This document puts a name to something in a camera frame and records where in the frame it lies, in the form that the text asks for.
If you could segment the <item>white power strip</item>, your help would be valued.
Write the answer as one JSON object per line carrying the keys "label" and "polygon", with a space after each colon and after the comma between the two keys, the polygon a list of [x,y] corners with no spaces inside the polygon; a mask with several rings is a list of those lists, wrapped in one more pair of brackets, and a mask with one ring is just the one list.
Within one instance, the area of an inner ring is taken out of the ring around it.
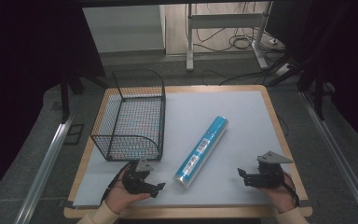
{"label": "white power strip", "polygon": [[293,66],[290,63],[285,63],[281,68],[276,71],[276,75],[279,77],[291,70],[292,68]]}

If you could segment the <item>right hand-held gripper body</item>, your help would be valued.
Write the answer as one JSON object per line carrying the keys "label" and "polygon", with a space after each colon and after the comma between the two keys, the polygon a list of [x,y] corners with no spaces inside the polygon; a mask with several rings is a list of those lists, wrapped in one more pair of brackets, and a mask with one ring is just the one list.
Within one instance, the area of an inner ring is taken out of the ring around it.
{"label": "right hand-held gripper body", "polygon": [[284,182],[282,165],[293,163],[292,160],[272,151],[258,156],[257,161],[259,173],[247,174],[246,177],[253,179],[251,187],[267,189],[279,187]]}

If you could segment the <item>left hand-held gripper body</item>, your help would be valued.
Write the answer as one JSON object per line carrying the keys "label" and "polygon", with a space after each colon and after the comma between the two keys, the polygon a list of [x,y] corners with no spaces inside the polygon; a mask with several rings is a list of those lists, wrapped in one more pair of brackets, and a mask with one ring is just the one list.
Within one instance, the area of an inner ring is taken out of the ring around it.
{"label": "left hand-held gripper body", "polygon": [[131,161],[122,178],[122,183],[127,192],[131,194],[150,194],[153,189],[157,189],[157,186],[145,182],[152,170],[152,166],[145,159]]}

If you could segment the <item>white metal desk frame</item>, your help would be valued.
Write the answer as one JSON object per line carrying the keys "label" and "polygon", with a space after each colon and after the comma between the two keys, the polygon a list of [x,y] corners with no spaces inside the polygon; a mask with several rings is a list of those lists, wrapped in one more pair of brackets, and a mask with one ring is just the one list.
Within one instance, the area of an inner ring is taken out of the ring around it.
{"label": "white metal desk frame", "polygon": [[260,43],[267,25],[271,5],[271,2],[267,2],[262,13],[198,15],[192,13],[192,5],[188,4],[186,70],[192,71],[194,69],[193,30],[217,28],[256,28],[258,34],[251,42],[251,47],[260,68],[262,70],[267,69],[268,65],[261,53]]}

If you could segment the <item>black metal stand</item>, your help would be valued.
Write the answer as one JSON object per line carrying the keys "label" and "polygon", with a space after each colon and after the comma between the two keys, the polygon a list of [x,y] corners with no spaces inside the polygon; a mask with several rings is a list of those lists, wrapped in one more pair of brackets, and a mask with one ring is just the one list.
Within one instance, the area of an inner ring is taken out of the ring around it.
{"label": "black metal stand", "polygon": [[323,114],[323,97],[324,91],[324,72],[320,60],[315,57],[310,57],[303,63],[289,69],[281,76],[271,80],[266,84],[267,87],[276,86],[289,77],[301,73],[301,76],[296,84],[299,91],[307,91],[311,84],[314,84],[313,93],[313,109],[319,119],[324,120]]}
{"label": "black metal stand", "polygon": [[63,76],[60,83],[62,121],[64,124],[70,117],[79,113],[84,115],[87,106],[93,112],[103,98],[103,93],[110,87],[102,77],[69,77]]}

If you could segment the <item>black floor plate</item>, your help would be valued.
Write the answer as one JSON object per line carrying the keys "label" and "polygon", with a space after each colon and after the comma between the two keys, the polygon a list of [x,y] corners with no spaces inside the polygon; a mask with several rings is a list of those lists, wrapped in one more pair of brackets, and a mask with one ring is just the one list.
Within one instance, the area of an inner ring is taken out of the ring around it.
{"label": "black floor plate", "polygon": [[64,139],[64,144],[69,146],[76,146],[79,144],[82,133],[84,130],[83,124],[72,124]]}

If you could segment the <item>person's right hand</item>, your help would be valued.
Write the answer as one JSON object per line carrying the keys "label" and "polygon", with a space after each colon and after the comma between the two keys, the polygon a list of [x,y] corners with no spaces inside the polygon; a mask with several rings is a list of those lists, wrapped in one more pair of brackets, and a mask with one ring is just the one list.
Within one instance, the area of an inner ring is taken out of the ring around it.
{"label": "person's right hand", "polygon": [[271,203],[280,214],[289,212],[296,208],[296,201],[294,196],[287,188],[283,186],[279,186],[276,189],[258,188],[258,190],[268,196]]}

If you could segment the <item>dark curtain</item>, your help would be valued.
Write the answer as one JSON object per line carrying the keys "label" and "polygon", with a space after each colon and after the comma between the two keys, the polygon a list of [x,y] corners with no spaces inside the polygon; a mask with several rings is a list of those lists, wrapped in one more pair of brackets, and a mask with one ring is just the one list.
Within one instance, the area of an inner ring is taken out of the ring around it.
{"label": "dark curtain", "polygon": [[42,108],[67,76],[103,73],[80,0],[0,0],[0,181]]}
{"label": "dark curtain", "polygon": [[267,32],[304,67],[299,89],[331,84],[333,104],[358,132],[358,0],[274,0]]}

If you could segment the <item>blue wrapped roll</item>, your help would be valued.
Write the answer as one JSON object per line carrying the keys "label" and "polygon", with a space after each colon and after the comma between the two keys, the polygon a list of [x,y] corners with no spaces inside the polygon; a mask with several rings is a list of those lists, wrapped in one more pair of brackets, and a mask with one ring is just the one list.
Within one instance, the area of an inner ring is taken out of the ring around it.
{"label": "blue wrapped roll", "polygon": [[225,117],[216,117],[199,142],[187,155],[174,175],[174,179],[184,188],[188,189],[191,186],[203,164],[208,160],[224,135],[227,126],[228,120]]}

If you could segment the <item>person's left hand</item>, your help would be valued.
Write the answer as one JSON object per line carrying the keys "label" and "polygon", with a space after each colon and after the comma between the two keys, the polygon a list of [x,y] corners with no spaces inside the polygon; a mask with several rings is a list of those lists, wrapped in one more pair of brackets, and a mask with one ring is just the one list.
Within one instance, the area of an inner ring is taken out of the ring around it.
{"label": "person's left hand", "polygon": [[115,185],[111,188],[104,199],[107,207],[115,214],[120,214],[134,202],[146,200],[151,197],[149,193],[131,194],[128,193],[122,184],[123,174],[119,176]]}

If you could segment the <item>aluminium floor rail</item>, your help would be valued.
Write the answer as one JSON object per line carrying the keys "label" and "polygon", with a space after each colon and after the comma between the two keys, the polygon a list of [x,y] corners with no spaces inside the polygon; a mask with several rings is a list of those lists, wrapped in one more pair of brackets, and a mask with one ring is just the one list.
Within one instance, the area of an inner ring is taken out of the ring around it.
{"label": "aluminium floor rail", "polygon": [[34,214],[37,203],[41,198],[42,192],[48,182],[52,168],[62,148],[65,136],[72,125],[74,114],[70,114],[64,123],[58,126],[51,143],[48,147],[46,155],[35,175],[34,181],[28,190],[28,193],[21,205],[13,224],[29,224]]}
{"label": "aluminium floor rail", "polygon": [[311,97],[306,92],[301,92],[299,95],[302,97],[304,104],[308,109],[310,116],[315,123],[315,126],[322,139],[324,140],[329,152],[332,154],[333,160],[335,161],[338,170],[341,172],[355,201],[358,203],[358,177],[355,175],[355,172],[352,170],[348,160],[342,153],[341,148],[339,147],[335,137],[331,134],[327,124],[324,120],[320,119],[320,117],[315,112]]}

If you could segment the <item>light grey table mat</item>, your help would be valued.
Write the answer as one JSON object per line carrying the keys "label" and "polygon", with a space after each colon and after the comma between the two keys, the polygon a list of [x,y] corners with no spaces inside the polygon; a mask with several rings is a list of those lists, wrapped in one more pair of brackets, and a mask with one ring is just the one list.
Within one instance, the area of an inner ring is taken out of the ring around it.
{"label": "light grey table mat", "polygon": [[[186,189],[174,175],[193,147],[218,116],[228,126],[211,156]],[[76,207],[99,205],[103,192],[127,161],[106,161],[91,140],[92,153],[75,196]],[[166,94],[163,154],[151,161],[147,178],[166,183],[146,206],[259,205],[267,197],[244,185],[238,168],[257,171],[256,158],[268,151],[282,153],[267,104],[260,91],[223,91]]]}

